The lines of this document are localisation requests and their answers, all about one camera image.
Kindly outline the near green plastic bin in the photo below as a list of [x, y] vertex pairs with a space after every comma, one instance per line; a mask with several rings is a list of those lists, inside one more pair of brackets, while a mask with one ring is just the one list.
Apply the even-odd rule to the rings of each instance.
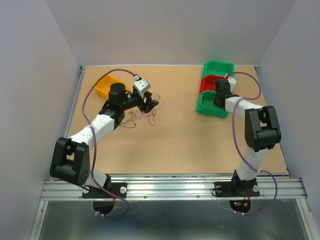
[[228, 116], [228, 112], [214, 105], [214, 99], [216, 96], [215, 91], [204, 91], [198, 95], [198, 102], [196, 111], [205, 116], [218, 117], [225, 119]]

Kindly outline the yellow plastic bin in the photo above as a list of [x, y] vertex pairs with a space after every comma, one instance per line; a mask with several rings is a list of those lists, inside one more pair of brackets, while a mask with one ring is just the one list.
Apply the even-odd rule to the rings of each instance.
[[96, 94], [101, 97], [104, 98], [105, 100], [109, 99], [109, 91], [111, 88], [112, 84], [115, 83], [121, 83], [124, 84], [125, 89], [127, 92], [131, 92], [131, 90], [129, 89], [129, 87], [120, 79], [108, 74], [106, 76], [104, 76], [99, 83], [94, 87]]

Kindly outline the far green plastic bin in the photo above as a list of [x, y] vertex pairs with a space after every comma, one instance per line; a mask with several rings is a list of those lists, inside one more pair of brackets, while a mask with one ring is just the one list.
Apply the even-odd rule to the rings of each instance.
[[235, 70], [235, 64], [218, 60], [210, 60], [203, 65], [202, 77], [217, 75], [224, 77]]

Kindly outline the red plastic bin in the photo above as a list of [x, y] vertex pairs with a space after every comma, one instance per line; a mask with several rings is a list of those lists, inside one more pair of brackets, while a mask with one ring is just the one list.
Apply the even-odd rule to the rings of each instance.
[[228, 84], [227, 79], [224, 76], [209, 74], [201, 79], [199, 93], [203, 93], [205, 91], [213, 91], [217, 90], [230, 90], [231, 86]]

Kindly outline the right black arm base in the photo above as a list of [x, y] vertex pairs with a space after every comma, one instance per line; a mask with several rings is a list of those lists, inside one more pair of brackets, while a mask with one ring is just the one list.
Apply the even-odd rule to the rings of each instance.
[[211, 193], [218, 198], [244, 198], [259, 197], [260, 191], [254, 191], [252, 182], [244, 181], [240, 183], [232, 183], [231, 181], [216, 181]]

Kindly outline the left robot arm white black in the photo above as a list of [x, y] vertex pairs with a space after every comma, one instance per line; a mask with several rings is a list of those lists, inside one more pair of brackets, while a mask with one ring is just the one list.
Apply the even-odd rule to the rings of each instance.
[[93, 187], [100, 197], [111, 193], [111, 177], [98, 172], [90, 161], [90, 151], [97, 149], [97, 143], [115, 130], [123, 121], [125, 111], [138, 108], [147, 114], [159, 104], [149, 91], [133, 88], [127, 92], [122, 83], [110, 86], [108, 100], [93, 121], [69, 138], [60, 137], [54, 146], [50, 176], [75, 186]]

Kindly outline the aluminium mounting rail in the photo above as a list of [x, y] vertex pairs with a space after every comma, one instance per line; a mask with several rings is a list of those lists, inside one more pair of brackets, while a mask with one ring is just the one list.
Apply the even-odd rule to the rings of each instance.
[[[215, 200], [211, 194], [215, 182], [228, 182], [231, 174], [113, 174], [113, 183], [127, 184], [128, 201]], [[258, 200], [271, 200], [277, 192], [278, 199], [306, 199], [308, 197], [302, 179], [289, 175], [257, 177], [260, 191]], [[55, 178], [45, 181], [40, 200], [82, 201], [82, 189]]]

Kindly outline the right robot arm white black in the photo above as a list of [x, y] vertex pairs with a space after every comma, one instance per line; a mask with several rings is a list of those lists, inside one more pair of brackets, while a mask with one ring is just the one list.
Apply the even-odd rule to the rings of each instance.
[[282, 134], [276, 109], [261, 106], [231, 92], [228, 80], [217, 80], [214, 104], [232, 113], [232, 135], [236, 140], [235, 116], [244, 119], [244, 138], [247, 145], [245, 154], [241, 154], [238, 144], [236, 150], [242, 162], [234, 171], [230, 181], [214, 183], [214, 194], [217, 197], [242, 197], [247, 193], [259, 196], [257, 173], [268, 152], [281, 141]]

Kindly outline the green plastic bin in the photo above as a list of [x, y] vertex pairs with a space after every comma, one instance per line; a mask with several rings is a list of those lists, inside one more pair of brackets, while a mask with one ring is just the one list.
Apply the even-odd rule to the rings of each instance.
[[205, 116], [218, 117], [225, 119], [228, 116], [228, 112], [214, 105], [214, 99], [216, 96], [215, 91], [204, 91], [198, 95], [198, 102], [196, 111]]
[[218, 60], [210, 60], [203, 65], [202, 77], [217, 75], [224, 77], [235, 70], [235, 64]]

